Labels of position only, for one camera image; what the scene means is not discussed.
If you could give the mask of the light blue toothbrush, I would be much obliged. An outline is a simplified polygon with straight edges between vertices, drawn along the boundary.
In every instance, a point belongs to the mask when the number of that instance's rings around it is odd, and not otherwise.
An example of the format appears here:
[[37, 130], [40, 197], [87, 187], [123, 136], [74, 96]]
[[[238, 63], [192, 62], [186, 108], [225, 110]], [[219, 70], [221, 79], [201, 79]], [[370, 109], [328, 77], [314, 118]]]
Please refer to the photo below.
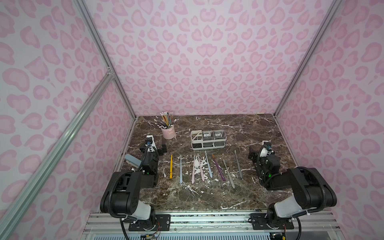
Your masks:
[[180, 160], [180, 185], [183, 184], [183, 157], [179, 157]]

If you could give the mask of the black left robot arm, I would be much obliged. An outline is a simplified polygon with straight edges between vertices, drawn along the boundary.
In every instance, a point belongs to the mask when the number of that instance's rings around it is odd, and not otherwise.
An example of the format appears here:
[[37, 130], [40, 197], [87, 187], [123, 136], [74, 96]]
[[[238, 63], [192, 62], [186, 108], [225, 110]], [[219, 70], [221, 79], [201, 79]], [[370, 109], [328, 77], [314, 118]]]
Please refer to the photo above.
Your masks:
[[100, 211], [124, 223], [138, 224], [150, 229], [156, 224], [155, 209], [140, 201], [141, 189], [158, 184], [159, 158], [167, 152], [162, 144], [158, 149], [152, 135], [146, 136], [140, 147], [142, 157], [134, 158], [136, 171], [114, 172], [100, 202]]

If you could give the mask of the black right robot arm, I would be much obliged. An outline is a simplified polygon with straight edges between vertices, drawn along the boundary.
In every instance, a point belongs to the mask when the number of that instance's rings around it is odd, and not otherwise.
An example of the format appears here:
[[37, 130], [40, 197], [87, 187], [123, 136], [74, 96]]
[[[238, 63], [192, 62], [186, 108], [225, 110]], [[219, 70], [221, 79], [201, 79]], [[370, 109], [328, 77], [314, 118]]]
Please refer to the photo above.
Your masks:
[[293, 195], [270, 204], [265, 219], [276, 229], [292, 218], [317, 213], [337, 204], [334, 190], [315, 168], [295, 167], [280, 171], [281, 158], [271, 142], [264, 142], [256, 151], [250, 148], [248, 158], [254, 163], [259, 183], [268, 191], [291, 189]]

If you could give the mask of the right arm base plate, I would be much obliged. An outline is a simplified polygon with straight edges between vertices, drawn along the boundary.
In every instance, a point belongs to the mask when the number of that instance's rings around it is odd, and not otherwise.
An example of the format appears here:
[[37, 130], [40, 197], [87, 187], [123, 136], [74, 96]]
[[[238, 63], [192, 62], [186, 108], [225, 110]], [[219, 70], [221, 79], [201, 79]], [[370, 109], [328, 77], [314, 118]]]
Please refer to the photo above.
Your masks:
[[267, 219], [266, 213], [252, 213], [248, 218], [253, 230], [293, 230], [294, 224], [291, 219]]

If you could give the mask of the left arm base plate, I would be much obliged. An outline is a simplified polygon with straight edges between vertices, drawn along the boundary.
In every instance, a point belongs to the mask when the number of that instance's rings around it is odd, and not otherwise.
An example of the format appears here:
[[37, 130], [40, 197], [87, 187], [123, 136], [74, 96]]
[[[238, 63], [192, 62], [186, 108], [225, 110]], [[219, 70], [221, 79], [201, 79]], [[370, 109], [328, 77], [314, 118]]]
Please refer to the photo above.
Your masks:
[[130, 232], [150, 232], [160, 228], [160, 231], [169, 231], [171, 224], [171, 215], [156, 214], [151, 215], [148, 220], [137, 220], [134, 223], [130, 223]]

